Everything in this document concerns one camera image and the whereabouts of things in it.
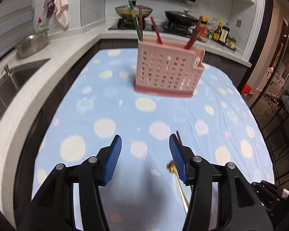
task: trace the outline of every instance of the frying pan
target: frying pan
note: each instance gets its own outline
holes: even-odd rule
[[[188,14],[188,10],[181,11],[165,11],[166,18],[174,23],[185,27],[195,26],[198,19]]]

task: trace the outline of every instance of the sauce bottle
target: sauce bottle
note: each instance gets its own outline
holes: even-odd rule
[[[223,27],[222,27],[221,37],[220,37],[219,40],[218,40],[218,43],[219,43],[219,44],[225,46],[227,37],[228,37],[228,35],[229,35],[229,32],[230,32],[229,23],[226,23],[226,26],[223,26]]]
[[[219,21],[219,25],[218,25],[217,29],[214,31],[214,34],[213,34],[213,40],[214,41],[218,41],[219,38],[221,37],[222,25],[223,25],[223,20],[220,20]]]

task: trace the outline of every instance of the gas stove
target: gas stove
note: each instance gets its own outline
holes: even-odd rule
[[[152,27],[152,25],[151,24],[146,25],[144,19],[143,19],[142,25],[143,25],[144,31],[154,31],[154,28]],[[183,36],[183,37],[187,37],[187,38],[192,37],[193,30],[194,30],[193,28],[173,24],[171,22],[169,22],[167,24],[167,26],[157,25],[157,28],[158,28],[159,32],[161,32],[161,33],[168,33],[168,34]],[[135,29],[135,26],[134,26],[134,22],[132,19],[120,18],[118,21],[118,24],[109,28],[109,30],[111,30],[111,29],[123,29],[123,30],[129,29],[129,30],[131,30],[131,29]]]

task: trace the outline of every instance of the green chopstick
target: green chopstick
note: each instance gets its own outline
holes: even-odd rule
[[[135,8],[134,8],[134,5],[133,5],[132,1],[129,1],[129,6],[132,9],[132,17],[133,17],[134,25],[135,25],[135,28],[136,28],[136,31],[137,31],[138,39],[140,41],[143,41],[142,36],[141,36],[141,31],[140,31],[140,28],[139,28],[139,25],[138,25],[137,19],[136,19]]]

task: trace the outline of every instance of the tablecloth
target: tablecloth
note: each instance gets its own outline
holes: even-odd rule
[[[178,231],[186,213],[175,178],[169,135],[179,131],[183,145],[210,163],[231,161],[249,181],[274,183],[272,163],[248,106],[221,70],[205,70],[193,98],[136,93],[137,49],[99,51],[62,100],[35,161],[33,194],[58,163],[72,166],[122,137],[112,181],[100,187],[112,231]],[[213,188],[210,228],[217,191]],[[184,186],[190,198],[190,188]],[[74,186],[76,227],[82,229],[78,185]]]

